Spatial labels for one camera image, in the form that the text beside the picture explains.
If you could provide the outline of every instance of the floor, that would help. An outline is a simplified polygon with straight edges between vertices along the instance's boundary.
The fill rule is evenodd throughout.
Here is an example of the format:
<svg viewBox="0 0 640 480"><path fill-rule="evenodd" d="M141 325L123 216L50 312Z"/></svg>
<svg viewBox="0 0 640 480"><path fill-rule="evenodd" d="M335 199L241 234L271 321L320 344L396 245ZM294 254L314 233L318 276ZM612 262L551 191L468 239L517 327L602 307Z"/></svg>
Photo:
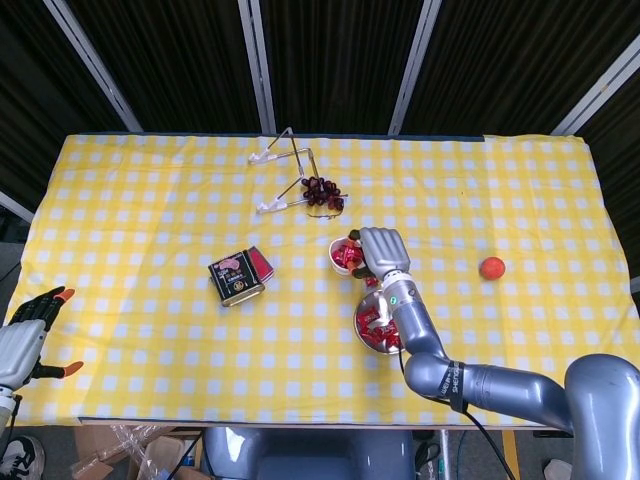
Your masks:
<svg viewBox="0 0 640 480"><path fill-rule="evenodd" d="M21 244L0 242L0 318L4 318L9 298L18 281L21 254ZM45 480L70 478L70 468L78 461L73 431L70 428L16 428L15 434L31 435L38 438L43 444L45 452L47 452ZM502 445L501 432L494 431L490 432L490 434L498 445ZM478 431L472 430L465 435L458 458L458 446L461 437L462 432L451 432L451 480L494 480L506 478L490 446ZM522 480L543 480L543 465L551 458L571 461L571 439L535 438L531 432L516 432L516 447L520 479ZM127 467L128 464L125 459L115 466L115 470L109 476L109 479L126 479ZM426 472L423 472L422 478L429 478Z"/></svg>

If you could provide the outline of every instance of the sneaker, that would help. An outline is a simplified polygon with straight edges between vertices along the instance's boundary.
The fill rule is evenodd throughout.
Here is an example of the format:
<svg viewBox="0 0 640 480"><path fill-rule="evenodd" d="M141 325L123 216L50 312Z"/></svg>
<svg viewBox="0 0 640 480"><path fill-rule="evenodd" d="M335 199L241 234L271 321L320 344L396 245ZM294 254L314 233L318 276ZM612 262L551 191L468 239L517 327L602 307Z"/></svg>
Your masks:
<svg viewBox="0 0 640 480"><path fill-rule="evenodd" d="M40 480L44 471L44 450L33 437L11 440L0 463L0 479Z"/></svg>

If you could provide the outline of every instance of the orange ball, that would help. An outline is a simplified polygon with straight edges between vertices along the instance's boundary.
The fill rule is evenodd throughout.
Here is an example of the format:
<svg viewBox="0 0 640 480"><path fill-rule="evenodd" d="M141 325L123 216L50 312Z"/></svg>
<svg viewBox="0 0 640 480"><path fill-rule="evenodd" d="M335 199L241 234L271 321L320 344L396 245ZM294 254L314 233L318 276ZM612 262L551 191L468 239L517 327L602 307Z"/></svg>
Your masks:
<svg viewBox="0 0 640 480"><path fill-rule="evenodd" d="M497 280L502 275L506 267L504 262L498 257L488 257L480 264L480 275L487 280Z"/></svg>

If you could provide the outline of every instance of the yellow checkered tablecloth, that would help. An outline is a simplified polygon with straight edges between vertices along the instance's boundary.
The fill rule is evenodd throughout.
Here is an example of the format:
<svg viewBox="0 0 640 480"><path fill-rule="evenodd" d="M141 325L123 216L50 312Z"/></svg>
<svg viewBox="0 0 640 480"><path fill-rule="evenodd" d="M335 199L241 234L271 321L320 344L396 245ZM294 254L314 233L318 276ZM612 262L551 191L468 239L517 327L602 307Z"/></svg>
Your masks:
<svg viewBox="0 0 640 480"><path fill-rule="evenodd" d="M54 286L75 287L43 362L85 367L24 388L23 422L465 423L413 394L397 357L354 336L363 287L337 276L327 251L361 226L403 235L453 358L561 384L583 354L640 360L625 258L580 139L300 139L320 173L350 195L333 220L308 217L306 206L256 214L296 171L291 160L248 165L268 142L67 138L10 311ZM276 150L289 150L281 142ZM206 267L251 245L276 274L258 297L223 308ZM497 282L477 272L489 255L507 265Z"/></svg>

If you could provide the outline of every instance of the robotic hand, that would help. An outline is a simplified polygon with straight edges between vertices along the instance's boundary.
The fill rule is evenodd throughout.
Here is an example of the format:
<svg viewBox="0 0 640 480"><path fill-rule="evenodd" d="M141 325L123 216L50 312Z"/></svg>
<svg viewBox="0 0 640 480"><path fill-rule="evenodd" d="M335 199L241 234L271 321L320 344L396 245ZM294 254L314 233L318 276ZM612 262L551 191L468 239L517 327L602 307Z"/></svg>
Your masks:
<svg viewBox="0 0 640 480"><path fill-rule="evenodd" d="M58 315L60 307L74 291L58 287L33 300L23 303L9 325L0 328L0 436L16 409L14 392L32 378L64 378L82 367L75 362L67 367L40 364L40 352L47 332Z"/></svg>
<svg viewBox="0 0 640 480"><path fill-rule="evenodd" d="M523 418L574 435L575 479L640 479L640 371L612 355L587 355L565 376L566 390L544 375L493 365L452 361L409 273L410 259L396 230L363 228L366 269L382 282L402 343L411 358L409 388L424 397L448 399Z"/></svg>

